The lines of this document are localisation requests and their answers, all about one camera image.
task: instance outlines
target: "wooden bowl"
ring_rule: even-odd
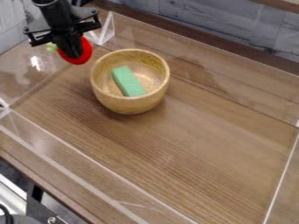
[[[112,78],[112,69],[128,66],[147,94],[123,96]],[[164,59],[152,52],[125,49],[104,55],[91,71],[91,85],[101,104],[119,114],[135,115],[152,109],[164,98],[169,82],[169,67]]]

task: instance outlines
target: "black cable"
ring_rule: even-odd
[[[5,224],[15,224],[15,220],[12,215],[8,212],[8,209],[5,208],[4,205],[0,204],[0,209],[4,211],[4,219],[5,219]]]

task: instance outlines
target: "bowl rim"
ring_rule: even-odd
[[[96,84],[96,81],[95,81],[95,75],[93,75],[93,71],[96,69],[96,66],[97,66],[97,63],[105,59],[107,57],[112,56],[113,54],[117,54],[117,53],[121,53],[121,52],[143,52],[143,53],[148,53],[151,55],[153,55],[163,63],[163,67],[165,69],[165,76],[164,76],[164,79],[163,79],[163,83],[160,85],[160,87],[151,93],[148,94],[143,94],[143,95],[137,95],[137,96],[132,96],[132,97],[127,97],[127,96],[119,96],[119,95],[112,95],[112,94],[107,94],[101,88],[99,87],[99,85]],[[105,96],[108,97],[113,97],[116,99],[121,99],[121,100],[136,100],[136,99],[141,99],[141,98],[145,98],[147,96],[151,96],[153,94],[156,94],[163,88],[164,86],[168,84],[168,81],[169,81],[169,78],[171,78],[171,71],[169,71],[169,66],[164,60],[164,58],[157,55],[156,53],[153,52],[149,52],[147,50],[143,50],[143,49],[135,49],[135,48],[128,48],[128,49],[121,49],[121,50],[116,50],[113,52],[109,52],[107,53],[105,55],[103,55],[95,62],[92,68],[91,68],[91,73],[89,73],[89,81],[91,81],[91,85],[92,87]]]

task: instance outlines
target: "green sponge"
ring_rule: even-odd
[[[145,95],[145,90],[128,66],[112,69],[112,77],[124,96]]]

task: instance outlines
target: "screw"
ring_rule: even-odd
[[[48,223],[49,224],[53,224],[56,222],[56,218],[55,217],[51,217],[49,219],[48,219]]]

